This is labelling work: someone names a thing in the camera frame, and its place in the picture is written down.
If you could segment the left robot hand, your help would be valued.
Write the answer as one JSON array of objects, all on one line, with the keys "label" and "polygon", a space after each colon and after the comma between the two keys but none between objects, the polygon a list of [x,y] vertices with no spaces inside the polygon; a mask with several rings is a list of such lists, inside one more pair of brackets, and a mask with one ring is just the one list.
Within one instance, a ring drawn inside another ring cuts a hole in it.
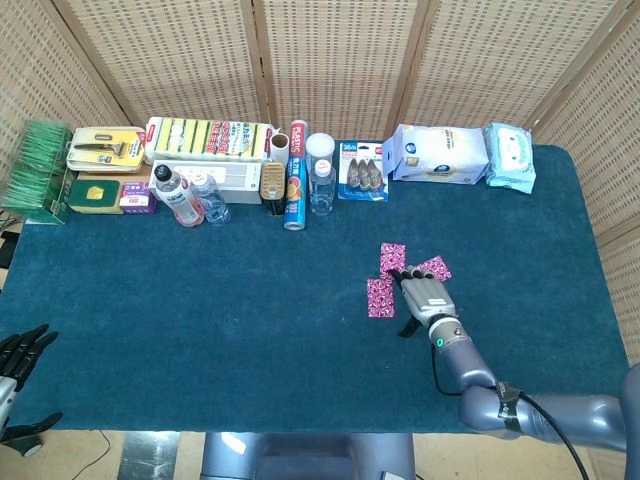
[{"label": "left robot hand", "polygon": [[54,412],[39,422],[9,425],[17,395],[24,388],[44,350],[59,335],[48,329],[48,324],[42,324],[1,341],[1,445],[23,457],[38,452],[43,446],[40,435],[54,427],[64,416],[62,412]]}]

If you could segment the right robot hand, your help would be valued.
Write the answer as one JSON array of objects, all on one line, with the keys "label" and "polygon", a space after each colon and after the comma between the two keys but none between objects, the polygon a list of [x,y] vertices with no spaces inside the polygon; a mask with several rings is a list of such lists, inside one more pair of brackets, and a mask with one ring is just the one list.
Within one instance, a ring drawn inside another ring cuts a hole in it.
[{"label": "right robot hand", "polygon": [[444,284],[430,271],[410,266],[407,270],[387,271],[400,287],[411,316],[398,332],[402,338],[413,336],[420,327],[430,328],[441,318],[456,317],[453,300]]}]

